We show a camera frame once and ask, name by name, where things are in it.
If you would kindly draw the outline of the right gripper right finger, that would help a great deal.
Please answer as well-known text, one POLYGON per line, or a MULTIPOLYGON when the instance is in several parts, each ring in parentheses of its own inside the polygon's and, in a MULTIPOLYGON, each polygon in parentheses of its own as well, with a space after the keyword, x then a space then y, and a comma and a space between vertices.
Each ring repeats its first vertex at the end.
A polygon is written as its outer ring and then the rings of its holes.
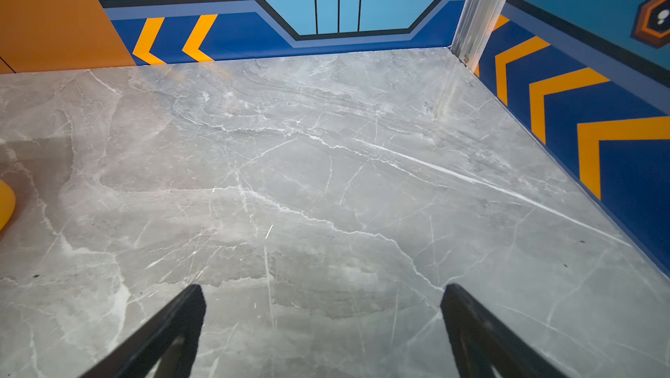
POLYGON ((446 286, 441 312, 459 376, 565 375, 460 285, 446 286))

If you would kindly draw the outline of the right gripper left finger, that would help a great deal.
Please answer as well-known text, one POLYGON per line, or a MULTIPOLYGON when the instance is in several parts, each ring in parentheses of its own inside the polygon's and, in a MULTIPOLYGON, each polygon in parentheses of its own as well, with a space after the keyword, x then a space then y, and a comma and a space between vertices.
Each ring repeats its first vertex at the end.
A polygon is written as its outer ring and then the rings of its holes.
POLYGON ((206 308, 202 287, 186 287, 83 376, 189 377, 206 308))

